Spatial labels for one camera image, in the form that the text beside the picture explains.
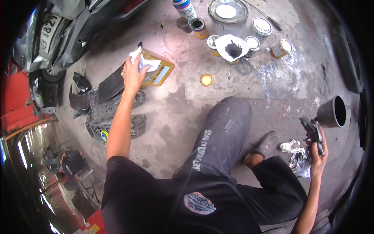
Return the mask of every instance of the knee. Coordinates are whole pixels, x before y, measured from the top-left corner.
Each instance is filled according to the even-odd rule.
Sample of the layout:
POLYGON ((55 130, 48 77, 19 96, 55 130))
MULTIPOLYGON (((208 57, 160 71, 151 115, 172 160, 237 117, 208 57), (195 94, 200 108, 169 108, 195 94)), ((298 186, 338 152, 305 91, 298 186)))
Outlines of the knee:
POLYGON ((294 196, 289 203, 289 212, 292 214, 292 219, 295 219, 300 216, 301 212, 304 209, 305 202, 306 202, 306 194, 303 192, 303 194, 300 194, 298 196, 294 196))
POLYGON ((248 116, 252 114, 252 107, 248 101, 237 98, 237 97, 227 97, 224 100, 230 106, 230 112, 233 113, 243 113, 248 116))

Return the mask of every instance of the paint-stained pants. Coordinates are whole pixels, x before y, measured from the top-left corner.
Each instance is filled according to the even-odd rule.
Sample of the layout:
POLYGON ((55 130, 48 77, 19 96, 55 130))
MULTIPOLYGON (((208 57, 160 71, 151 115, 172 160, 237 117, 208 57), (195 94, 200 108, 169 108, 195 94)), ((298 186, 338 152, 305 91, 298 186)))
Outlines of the paint-stained pants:
POLYGON ((195 143, 193 162, 187 159, 184 168, 192 166, 192 175, 199 171, 230 179, 245 199, 259 225, 287 222, 299 216, 306 193, 287 163, 279 156, 266 159, 253 167, 262 188, 236 184, 231 168, 238 160, 249 133, 252 108, 243 99, 227 97, 208 114, 206 124, 195 143))

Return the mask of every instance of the spray gun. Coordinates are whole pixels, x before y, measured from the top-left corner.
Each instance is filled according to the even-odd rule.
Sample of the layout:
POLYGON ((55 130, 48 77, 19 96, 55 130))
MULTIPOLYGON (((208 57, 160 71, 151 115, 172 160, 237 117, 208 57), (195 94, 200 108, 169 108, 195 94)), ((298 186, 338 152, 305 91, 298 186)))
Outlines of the spray gun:
POLYGON ((301 125, 307 131, 307 137, 304 139, 304 141, 307 141, 308 139, 310 139, 311 142, 317 142, 318 153, 321 156, 324 156, 325 152, 322 146, 322 143, 323 143, 322 135, 319 130, 317 120, 316 119, 309 120, 305 116, 300 117, 299 120, 301 121, 301 125))
POLYGON ((307 138, 304 141, 310 139, 312 143, 317 142, 318 153, 324 156, 322 135, 318 125, 323 128, 342 128, 346 122, 346 106, 341 97, 335 96, 318 108, 316 118, 309 120, 303 116, 299 120, 307 131, 307 138))

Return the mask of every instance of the license plate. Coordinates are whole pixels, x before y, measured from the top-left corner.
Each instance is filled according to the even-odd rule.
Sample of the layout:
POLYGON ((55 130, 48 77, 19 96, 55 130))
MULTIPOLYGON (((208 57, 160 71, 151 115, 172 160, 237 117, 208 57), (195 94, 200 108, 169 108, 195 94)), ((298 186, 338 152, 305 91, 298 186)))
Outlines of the license plate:
POLYGON ((50 43, 53 38, 53 34, 55 33, 58 24, 61 21, 61 17, 57 15, 51 15, 51 14, 46 14, 44 17, 43 21, 43 26, 42 26, 42 32, 40 34, 40 46, 39 48, 48 53, 49 52, 49 47, 50 43))

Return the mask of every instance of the screwdriver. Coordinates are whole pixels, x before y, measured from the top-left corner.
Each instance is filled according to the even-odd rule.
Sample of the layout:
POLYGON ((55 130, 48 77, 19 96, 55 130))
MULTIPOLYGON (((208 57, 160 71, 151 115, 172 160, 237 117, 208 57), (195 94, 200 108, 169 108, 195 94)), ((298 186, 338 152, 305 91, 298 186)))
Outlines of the screwdriver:
POLYGON ((260 9, 258 9, 257 7, 255 7, 252 3, 244 0, 246 3, 248 3, 249 5, 253 6, 256 10, 258 10, 261 14, 263 14, 264 16, 267 17, 268 20, 270 20, 270 22, 272 22, 272 24, 279 30, 279 31, 282 31, 283 30, 283 27, 281 26, 280 23, 278 23, 277 21, 275 21, 272 17, 270 16, 267 16, 264 12, 262 12, 260 9))

